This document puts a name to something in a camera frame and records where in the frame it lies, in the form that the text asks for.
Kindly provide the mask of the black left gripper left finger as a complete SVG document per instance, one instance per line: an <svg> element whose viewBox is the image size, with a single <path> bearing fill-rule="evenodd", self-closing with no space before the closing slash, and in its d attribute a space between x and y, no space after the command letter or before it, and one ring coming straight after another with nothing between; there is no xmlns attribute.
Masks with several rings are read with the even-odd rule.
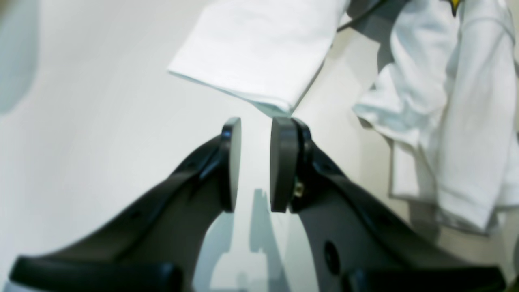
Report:
<svg viewBox="0 0 519 292"><path fill-rule="evenodd" d="M69 246L19 256L11 292L190 292L206 231L237 201L241 119L191 152L165 180Z"/></svg>

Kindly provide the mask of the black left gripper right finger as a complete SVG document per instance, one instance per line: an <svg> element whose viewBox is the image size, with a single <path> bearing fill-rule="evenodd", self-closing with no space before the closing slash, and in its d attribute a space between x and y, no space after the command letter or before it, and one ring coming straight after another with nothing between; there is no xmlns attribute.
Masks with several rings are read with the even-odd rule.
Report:
<svg viewBox="0 0 519 292"><path fill-rule="evenodd" d="M322 292L504 292L497 266L471 264L413 231L351 181L296 118L275 117L271 211L298 214Z"/></svg>

